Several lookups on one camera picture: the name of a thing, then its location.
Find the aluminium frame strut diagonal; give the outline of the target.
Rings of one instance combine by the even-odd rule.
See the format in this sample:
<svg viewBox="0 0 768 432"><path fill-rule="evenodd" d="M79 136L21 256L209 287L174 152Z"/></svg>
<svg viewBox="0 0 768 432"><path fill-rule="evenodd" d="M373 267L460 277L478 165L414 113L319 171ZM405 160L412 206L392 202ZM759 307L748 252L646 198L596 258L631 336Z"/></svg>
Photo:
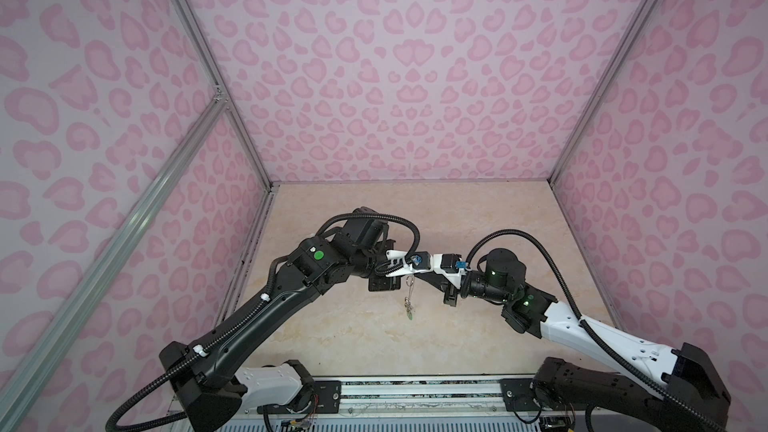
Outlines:
<svg viewBox="0 0 768 432"><path fill-rule="evenodd" d="M20 362L1 393L3 431L21 425L228 106L227 96L211 100Z"/></svg>

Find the right corner aluminium post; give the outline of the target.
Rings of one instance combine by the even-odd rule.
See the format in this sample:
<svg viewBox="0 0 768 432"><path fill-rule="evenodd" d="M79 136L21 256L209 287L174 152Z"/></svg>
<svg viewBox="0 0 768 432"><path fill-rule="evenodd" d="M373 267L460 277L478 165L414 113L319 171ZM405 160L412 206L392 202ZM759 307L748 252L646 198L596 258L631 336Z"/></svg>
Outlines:
<svg viewBox="0 0 768 432"><path fill-rule="evenodd" d="M595 89L586 102L583 112L576 122L565 147L560 154L552 173L547 179L552 189L555 188L558 181L564 176L565 169L570 160L576 153L576 149L586 133L590 122L599 112L602 103L613 86L616 79L620 76L621 70L629 60L633 49L640 40L644 30L653 19L657 9L663 0L640 0L638 6L629 20L627 27L620 36L616 49L607 62L603 74L596 82Z"/></svg>

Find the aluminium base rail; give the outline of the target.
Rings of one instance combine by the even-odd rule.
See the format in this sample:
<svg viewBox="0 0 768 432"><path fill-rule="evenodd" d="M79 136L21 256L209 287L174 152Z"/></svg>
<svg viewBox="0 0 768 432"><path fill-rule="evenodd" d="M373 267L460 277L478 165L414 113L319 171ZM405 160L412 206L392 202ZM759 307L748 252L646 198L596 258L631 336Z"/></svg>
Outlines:
<svg viewBox="0 0 768 432"><path fill-rule="evenodd" d="M538 404L529 375L348 377L336 414L274 408L237 413L226 431L648 431L650 425L581 404Z"/></svg>

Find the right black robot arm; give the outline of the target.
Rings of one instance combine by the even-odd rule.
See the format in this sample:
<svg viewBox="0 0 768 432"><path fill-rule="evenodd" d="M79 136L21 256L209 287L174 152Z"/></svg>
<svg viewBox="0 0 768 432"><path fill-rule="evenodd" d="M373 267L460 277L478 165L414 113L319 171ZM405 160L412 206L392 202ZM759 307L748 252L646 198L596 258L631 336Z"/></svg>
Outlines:
<svg viewBox="0 0 768 432"><path fill-rule="evenodd" d="M700 347L683 343L674 348L578 314L568 303L529 284L526 265L508 249L492 250L476 269L456 254L417 252L404 263L413 274L437 276L451 295L500 306L514 331L563 345L607 366L599 372L563 359L545 359L531 384L540 402L608 409L660 431L725 430L731 395Z"/></svg>

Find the corner aluminium post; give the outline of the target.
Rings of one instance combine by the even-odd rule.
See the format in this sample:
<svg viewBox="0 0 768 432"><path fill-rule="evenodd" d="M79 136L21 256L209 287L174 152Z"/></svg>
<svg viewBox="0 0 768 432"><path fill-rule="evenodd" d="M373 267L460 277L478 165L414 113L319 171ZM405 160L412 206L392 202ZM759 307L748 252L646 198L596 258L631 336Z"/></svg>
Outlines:
<svg viewBox="0 0 768 432"><path fill-rule="evenodd" d="M213 54L210 41L206 37L204 28L194 11L191 0L169 1L189 37L192 48L196 52L202 68L214 87L217 96L224 102L226 114L235 129L236 137L244 147L246 158L254 168L261 186L266 191L271 191L273 182L268 177L254 141L247 130L245 120L243 119L231 94L230 88L223 77L221 68Z"/></svg>
<svg viewBox="0 0 768 432"><path fill-rule="evenodd" d="M627 27L620 36L616 49L607 62L603 74L596 82L595 89L586 102L583 112L576 122L565 147L560 154L552 173L547 179L552 189L555 188L558 181L564 176L565 169L570 160L576 153L576 149L586 133L590 122L599 112L602 103L613 86L616 79L620 76L621 70L629 60L633 49L640 40L644 30L653 19L657 9L663 0L640 0L638 6L629 20Z"/></svg>

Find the metal key holder plate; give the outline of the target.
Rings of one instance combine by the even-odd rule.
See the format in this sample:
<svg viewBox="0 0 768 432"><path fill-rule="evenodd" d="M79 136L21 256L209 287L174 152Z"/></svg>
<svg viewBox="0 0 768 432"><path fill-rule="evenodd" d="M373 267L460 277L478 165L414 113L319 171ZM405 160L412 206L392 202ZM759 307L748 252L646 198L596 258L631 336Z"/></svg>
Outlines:
<svg viewBox="0 0 768 432"><path fill-rule="evenodd" d="M413 303L412 303L412 295L415 285L415 278L413 275L407 275L404 278L404 283L407 289L406 296L404 298L404 307L406 307L406 304L411 305L414 311Z"/></svg>

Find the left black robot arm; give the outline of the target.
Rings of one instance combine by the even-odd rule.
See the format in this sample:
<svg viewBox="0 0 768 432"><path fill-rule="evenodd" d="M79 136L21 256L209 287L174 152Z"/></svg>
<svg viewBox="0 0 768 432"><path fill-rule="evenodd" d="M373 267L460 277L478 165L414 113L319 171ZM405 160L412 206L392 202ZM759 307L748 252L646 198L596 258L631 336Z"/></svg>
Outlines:
<svg viewBox="0 0 768 432"><path fill-rule="evenodd" d="M248 400L305 413L315 402L314 381L297 360L267 368L265 378L239 379L245 360L290 317L352 276L369 278L387 270L393 247L390 225L412 233L411 251L420 242L411 221L360 207L324 222L296 249L273 261L267 283L224 322L188 345L174 342L161 353L166 369L180 367L170 385L183 418L196 431L215 431Z"/></svg>

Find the left corner aluminium post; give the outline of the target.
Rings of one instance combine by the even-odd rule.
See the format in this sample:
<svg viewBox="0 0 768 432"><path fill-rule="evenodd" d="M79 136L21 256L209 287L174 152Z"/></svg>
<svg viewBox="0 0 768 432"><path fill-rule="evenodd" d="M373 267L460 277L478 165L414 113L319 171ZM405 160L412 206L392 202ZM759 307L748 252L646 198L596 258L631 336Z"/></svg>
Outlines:
<svg viewBox="0 0 768 432"><path fill-rule="evenodd" d="M247 130L245 120L243 119L231 94L230 88L223 77L221 68L213 54L210 41L206 37L204 28L194 11L191 0L169 1L189 37L192 48L196 52L202 68L214 87L217 96L224 102L226 114L235 129L236 137L244 147L246 158L254 168L261 186L266 191L271 191L273 182L268 177L254 141Z"/></svg>

